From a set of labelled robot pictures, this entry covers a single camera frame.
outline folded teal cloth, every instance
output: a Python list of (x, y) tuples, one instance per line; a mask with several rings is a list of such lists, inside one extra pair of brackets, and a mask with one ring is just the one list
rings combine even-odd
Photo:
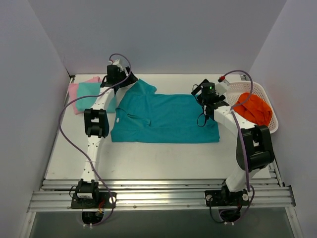
[[(98, 95), (100, 93), (101, 83), (79, 83), (77, 97), (87, 96), (87, 95)], [(76, 102), (76, 108), (78, 111), (83, 112), (85, 109), (89, 109), (95, 103), (97, 98), (83, 98)], [(107, 113), (114, 113), (116, 108), (115, 97), (110, 101)]]
[(204, 127), (197, 126), (202, 108), (192, 95), (155, 94), (156, 90), (139, 79), (125, 93), (116, 109), (113, 142), (219, 142), (215, 121), (210, 119)]

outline white table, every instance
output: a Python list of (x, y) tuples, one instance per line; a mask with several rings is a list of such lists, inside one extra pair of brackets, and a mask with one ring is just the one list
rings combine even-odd
[[(75, 83), (84, 82), (93, 76), (77, 75)], [(203, 79), (216, 82), (220, 75), (204, 74), (144, 74), (136, 75), (157, 87), (157, 93), (190, 94), (193, 84)], [(239, 75), (227, 76), (229, 81), (240, 80)], [(127, 89), (117, 93), (117, 103)], [(108, 114), (110, 129), (114, 114)], [(84, 117), (75, 115), (70, 106), (64, 115), (62, 128), (66, 135), (84, 151), (87, 150), (87, 135)], [(226, 179), (236, 164), (237, 138), (224, 126), (219, 125), (220, 142), (204, 144), (151, 144), (138, 142), (112, 143), (110, 134), (101, 153), (98, 172), (104, 179)], [(58, 133), (46, 173), (46, 179), (80, 179), (85, 157), (73, 148)], [(255, 178), (270, 178), (268, 168), (261, 170)]]

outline plastic basket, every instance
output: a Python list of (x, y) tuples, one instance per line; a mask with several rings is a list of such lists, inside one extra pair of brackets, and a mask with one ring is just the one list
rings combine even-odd
[[(232, 106), (237, 103), (239, 97), (241, 94), (249, 92), (251, 89), (251, 83), (250, 81), (241, 81), (241, 82), (233, 82), (230, 83), (230, 89), (226, 92), (226, 100), (227, 103)], [(263, 99), (272, 109), (273, 111), (273, 116), (271, 118), (271, 121), (269, 122), (268, 128), (270, 133), (274, 133), (278, 129), (278, 121), (275, 115), (275, 112), (273, 110), (273, 107), (271, 105), (271, 102), (268, 99), (268, 96), (263, 89), (261, 85), (258, 83), (253, 83), (253, 91), (252, 94), (257, 95), (261, 99)]]

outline crumpled orange cloth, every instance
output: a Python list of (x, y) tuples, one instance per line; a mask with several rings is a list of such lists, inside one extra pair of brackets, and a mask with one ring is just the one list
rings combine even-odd
[[(236, 104), (246, 100), (248, 95), (249, 93), (241, 94)], [(235, 107), (234, 111), (250, 122), (266, 126), (268, 126), (273, 115), (270, 106), (257, 95), (253, 94), (243, 105)]]

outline cloth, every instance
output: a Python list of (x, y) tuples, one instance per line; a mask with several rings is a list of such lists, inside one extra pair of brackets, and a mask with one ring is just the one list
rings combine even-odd
[[(249, 93), (241, 94), (237, 104), (246, 100), (248, 95)], [(269, 122), (271, 121), (273, 115), (273, 111), (270, 106), (254, 94), (251, 95), (246, 103), (235, 107), (234, 111), (250, 122), (253, 122), (257, 125), (266, 126), (269, 125)]]
[(215, 121), (210, 119), (204, 127), (197, 126), (202, 108), (192, 95), (155, 94), (156, 90), (139, 79), (125, 93), (116, 109), (113, 142), (219, 142)]
[[(93, 77), (92, 79), (83, 83), (72, 83), (68, 86), (68, 93), (70, 100), (86, 96), (86, 95), (98, 95), (100, 93), (101, 79), (99, 77)], [(74, 113), (80, 114), (84, 112), (85, 109), (90, 108), (96, 101), (97, 98), (84, 98), (73, 103)], [(111, 100), (107, 113), (114, 113), (116, 108), (115, 97)]]

